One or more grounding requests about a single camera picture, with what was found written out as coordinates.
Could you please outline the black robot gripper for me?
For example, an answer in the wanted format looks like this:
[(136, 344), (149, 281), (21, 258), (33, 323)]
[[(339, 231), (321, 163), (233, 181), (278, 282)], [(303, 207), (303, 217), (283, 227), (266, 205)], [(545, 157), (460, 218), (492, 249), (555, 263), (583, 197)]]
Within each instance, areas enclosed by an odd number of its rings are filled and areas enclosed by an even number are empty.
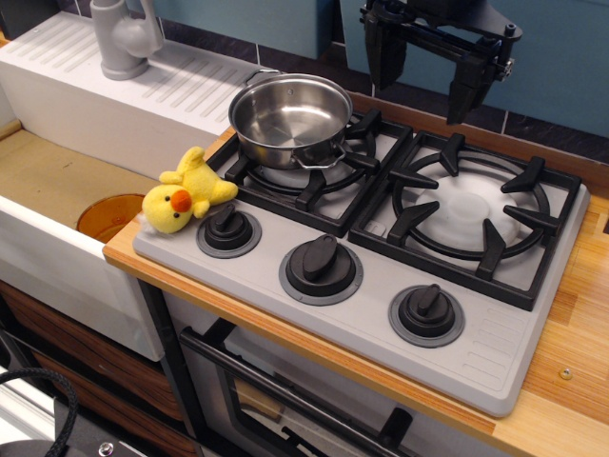
[(449, 87), (448, 125), (478, 108), (494, 81), (508, 77), (522, 29), (488, 1), (367, 1), (361, 22), (376, 90), (402, 75), (409, 44), (456, 62)]

